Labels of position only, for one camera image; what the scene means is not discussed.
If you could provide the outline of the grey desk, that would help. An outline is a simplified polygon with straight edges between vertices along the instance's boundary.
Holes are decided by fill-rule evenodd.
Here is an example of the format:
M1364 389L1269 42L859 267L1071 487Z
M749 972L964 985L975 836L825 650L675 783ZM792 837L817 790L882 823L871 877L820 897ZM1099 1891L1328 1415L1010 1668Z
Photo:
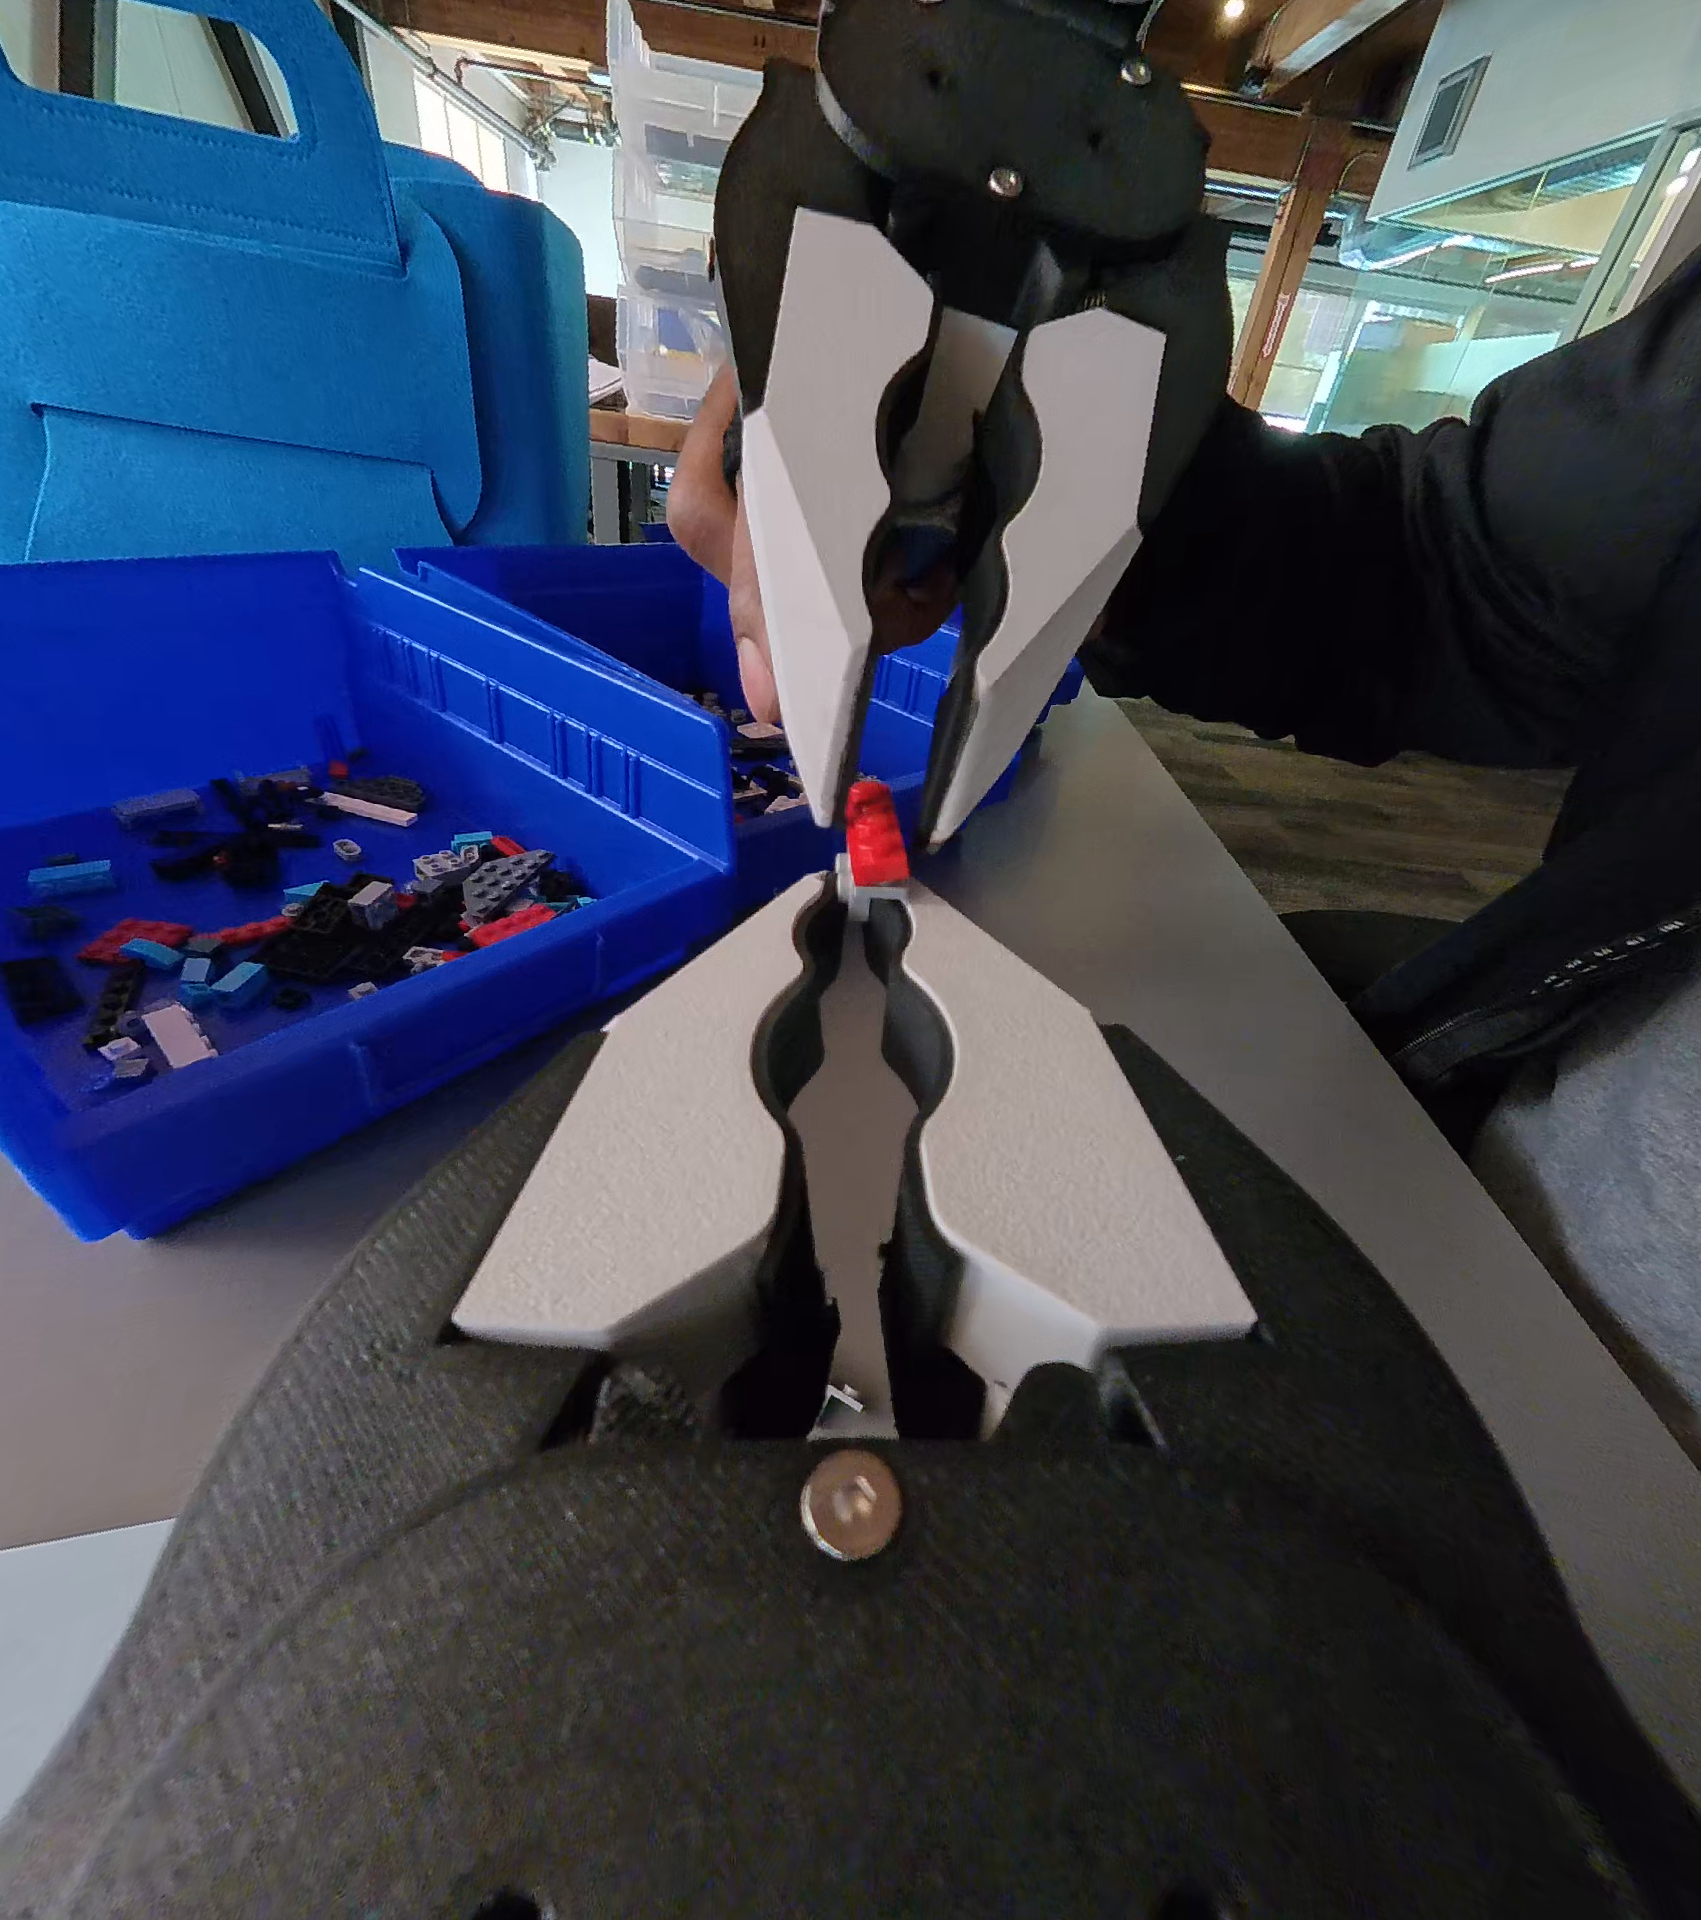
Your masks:
M1701 1470L1125 712L1093 694L1061 708L1035 769L931 884L1139 1031L1396 1286L1701 1808ZM76 1241L0 1159L0 1547L173 1517L312 1295L548 1051L147 1243Z

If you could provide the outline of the red toy brick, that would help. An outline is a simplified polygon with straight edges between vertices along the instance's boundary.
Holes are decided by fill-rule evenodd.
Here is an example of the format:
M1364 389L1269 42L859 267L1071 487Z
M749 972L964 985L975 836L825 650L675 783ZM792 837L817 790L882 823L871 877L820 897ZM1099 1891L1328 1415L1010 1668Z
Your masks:
M843 861L859 890L896 894L911 883L907 836L882 779L863 776L846 790Z

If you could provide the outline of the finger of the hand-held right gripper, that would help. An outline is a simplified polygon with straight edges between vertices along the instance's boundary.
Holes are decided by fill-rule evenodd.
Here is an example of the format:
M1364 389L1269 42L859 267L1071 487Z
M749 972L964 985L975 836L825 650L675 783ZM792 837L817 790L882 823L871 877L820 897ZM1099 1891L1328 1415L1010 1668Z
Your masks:
M920 837L949 843L1042 718L1133 560L1165 335L1088 307L1010 353L979 429L996 508L960 591Z
M741 504L784 730L820 823L842 818L875 665L867 554L892 510L886 397L936 299L881 227L800 207L763 400L741 422Z

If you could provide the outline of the large pile of toy bricks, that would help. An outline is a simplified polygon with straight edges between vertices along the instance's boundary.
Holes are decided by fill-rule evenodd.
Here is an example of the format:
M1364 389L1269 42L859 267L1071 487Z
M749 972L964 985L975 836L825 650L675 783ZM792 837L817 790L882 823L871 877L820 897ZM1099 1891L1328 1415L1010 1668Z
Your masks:
M109 811L123 851L58 851L9 908L0 1003L58 1031L84 1099L144 1088L333 1003L360 1003L596 904L559 851L462 829L369 868L360 829L413 829L416 779L351 758L162 788Z

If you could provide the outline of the stack of clear plastic bins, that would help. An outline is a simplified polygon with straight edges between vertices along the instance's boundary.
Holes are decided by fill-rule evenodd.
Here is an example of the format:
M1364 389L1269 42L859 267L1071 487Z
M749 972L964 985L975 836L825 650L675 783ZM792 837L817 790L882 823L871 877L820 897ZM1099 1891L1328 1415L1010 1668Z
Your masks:
M606 7L620 159L620 367L630 412L689 422L724 363L710 267L724 156L763 75L656 53L627 2Z

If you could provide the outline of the wooden post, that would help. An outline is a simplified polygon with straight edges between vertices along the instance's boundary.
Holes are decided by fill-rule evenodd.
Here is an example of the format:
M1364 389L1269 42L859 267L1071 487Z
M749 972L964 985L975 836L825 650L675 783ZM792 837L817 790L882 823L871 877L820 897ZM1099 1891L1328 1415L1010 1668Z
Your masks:
M1343 117L1308 114L1305 145L1294 179L1286 185L1247 320L1229 363L1228 393L1250 411L1260 411L1269 393L1278 353L1297 307L1310 256L1319 243L1321 220L1330 199L1343 189L1350 167L1358 161L1361 132Z

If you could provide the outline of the person's right hand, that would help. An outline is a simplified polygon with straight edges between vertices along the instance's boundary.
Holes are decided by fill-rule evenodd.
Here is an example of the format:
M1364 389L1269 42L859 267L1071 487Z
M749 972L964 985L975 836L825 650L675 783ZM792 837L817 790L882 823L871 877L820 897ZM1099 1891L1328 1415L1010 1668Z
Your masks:
M739 424L739 382L720 367L675 461L667 518L675 544L727 587L741 694L763 723L781 720L781 691L767 640L763 587L741 493L724 480L724 443Z

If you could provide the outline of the wooden table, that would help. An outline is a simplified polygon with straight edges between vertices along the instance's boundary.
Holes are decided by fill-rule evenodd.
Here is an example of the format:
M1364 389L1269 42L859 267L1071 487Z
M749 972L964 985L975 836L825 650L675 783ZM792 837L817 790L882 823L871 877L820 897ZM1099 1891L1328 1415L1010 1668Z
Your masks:
M594 544L660 541L650 526L663 523L663 497L689 422L592 408L589 443L589 539Z

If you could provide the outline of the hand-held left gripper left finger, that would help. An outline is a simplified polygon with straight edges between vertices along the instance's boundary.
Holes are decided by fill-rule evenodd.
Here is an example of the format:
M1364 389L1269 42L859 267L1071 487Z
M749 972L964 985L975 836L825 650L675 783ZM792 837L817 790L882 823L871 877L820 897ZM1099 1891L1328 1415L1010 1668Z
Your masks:
M839 1303L792 1105L835 972L839 880L806 877L624 1006L452 1325L660 1368L739 1436L811 1435Z

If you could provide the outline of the person's right forearm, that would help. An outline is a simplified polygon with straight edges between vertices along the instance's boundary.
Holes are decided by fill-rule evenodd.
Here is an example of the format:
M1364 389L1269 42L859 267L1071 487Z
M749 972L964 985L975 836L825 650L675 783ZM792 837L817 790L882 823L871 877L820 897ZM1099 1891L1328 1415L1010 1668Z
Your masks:
M1104 697L1637 779L1701 741L1701 249L1468 418L1297 435L1223 400L1082 650Z

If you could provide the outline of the blue felt bag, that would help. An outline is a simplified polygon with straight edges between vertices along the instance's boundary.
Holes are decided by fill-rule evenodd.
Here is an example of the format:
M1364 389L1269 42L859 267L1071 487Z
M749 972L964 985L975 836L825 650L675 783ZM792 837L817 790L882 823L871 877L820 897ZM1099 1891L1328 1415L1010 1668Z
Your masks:
M0 45L0 564L577 544L582 252L383 142L315 2L209 2L290 132L25 82Z

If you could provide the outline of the person's upper body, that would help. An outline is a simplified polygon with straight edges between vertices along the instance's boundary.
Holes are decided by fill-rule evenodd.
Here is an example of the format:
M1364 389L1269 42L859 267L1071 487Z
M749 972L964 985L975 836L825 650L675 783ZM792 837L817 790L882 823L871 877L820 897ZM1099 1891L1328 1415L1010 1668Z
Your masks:
M1290 927L1701 1468L1699 769L1466 922Z

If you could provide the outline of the pale instruction booklet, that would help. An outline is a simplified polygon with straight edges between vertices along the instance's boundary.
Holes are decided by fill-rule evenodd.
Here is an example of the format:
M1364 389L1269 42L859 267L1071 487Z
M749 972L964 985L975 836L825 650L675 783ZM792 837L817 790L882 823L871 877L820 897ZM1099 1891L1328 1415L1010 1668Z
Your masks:
M0 1547L0 1811L94 1693L173 1526L168 1517Z

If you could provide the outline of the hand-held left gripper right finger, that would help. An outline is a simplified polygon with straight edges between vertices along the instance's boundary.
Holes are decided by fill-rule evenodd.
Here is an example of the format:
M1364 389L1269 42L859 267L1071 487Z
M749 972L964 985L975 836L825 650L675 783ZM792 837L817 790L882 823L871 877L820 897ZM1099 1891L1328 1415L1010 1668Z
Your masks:
M902 1436L986 1436L1045 1366L1244 1341L1257 1309L1099 1020L911 883L871 908L911 1089L881 1280Z

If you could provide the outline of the blue plastic bin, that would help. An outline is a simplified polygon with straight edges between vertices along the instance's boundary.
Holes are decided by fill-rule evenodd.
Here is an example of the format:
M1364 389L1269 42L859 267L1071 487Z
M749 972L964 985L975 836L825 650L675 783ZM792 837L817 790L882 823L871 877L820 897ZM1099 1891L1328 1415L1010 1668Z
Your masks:
M535 640L330 557L0 566L0 951L25 873L123 851L112 804L351 758L431 794L360 829L369 868L492 829L596 904L102 1102L0 1003L0 1152L84 1241L179 1227L667 972L736 908L720 720L567 639Z
M577 547L404 548L401 564L426 591L496 618L519 634L564 634L589 657L616 661L692 700L713 689L748 708L730 630L727 587L675 541ZM892 788L900 823L915 829L936 709L958 661L960 618L875 665L861 776ZM842 837L809 813L736 823L736 904L753 912L806 873L835 861Z

